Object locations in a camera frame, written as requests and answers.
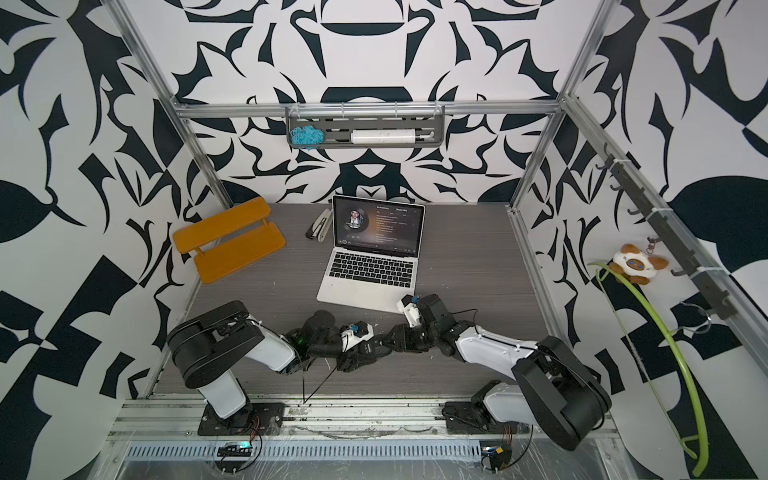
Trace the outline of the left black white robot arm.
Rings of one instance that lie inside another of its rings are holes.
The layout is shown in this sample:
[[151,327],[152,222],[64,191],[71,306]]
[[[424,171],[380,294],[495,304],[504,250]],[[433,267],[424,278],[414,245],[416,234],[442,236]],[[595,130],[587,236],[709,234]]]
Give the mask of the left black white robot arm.
[[366,322],[339,327],[330,312],[318,310],[301,327],[278,334],[255,319],[241,301],[179,324],[168,334],[167,345],[184,385],[205,398],[205,416],[237,425],[246,422],[252,411],[232,371],[243,359],[291,375],[305,372],[317,358],[333,359],[337,371],[350,372],[392,353]]

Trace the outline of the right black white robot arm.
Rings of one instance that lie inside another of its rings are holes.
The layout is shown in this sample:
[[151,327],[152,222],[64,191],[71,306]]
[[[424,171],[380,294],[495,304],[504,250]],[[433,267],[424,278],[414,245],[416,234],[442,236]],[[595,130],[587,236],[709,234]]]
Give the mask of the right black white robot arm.
[[482,431],[529,424],[569,451],[602,427],[612,407],[610,395],[559,338],[524,341],[493,333],[449,311],[436,294],[407,295],[398,308],[406,321],[385,334],[381,345],[408,353],[437,348],[446,357],[505,377],[488,382],[462,406],[447,408],[449,417]]

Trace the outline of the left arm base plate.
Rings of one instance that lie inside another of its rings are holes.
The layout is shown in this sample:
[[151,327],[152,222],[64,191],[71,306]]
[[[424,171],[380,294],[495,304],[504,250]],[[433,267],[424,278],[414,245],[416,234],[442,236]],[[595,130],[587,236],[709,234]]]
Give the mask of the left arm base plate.
[[277,402],[247,403],[227,419],[219,417],[207,404],[197,434],[201,437],[246,435],[258,429],[260,434],[277,431],[283,424],[286,405]]

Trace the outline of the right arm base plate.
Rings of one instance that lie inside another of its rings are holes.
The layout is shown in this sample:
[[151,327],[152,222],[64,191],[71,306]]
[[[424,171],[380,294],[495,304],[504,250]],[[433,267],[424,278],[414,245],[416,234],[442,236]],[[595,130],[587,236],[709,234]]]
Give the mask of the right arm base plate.
[[446,402],[441,414],[449,434],[480,435],[518,432],[516,422],[497,422],[484,409],[471,402]]

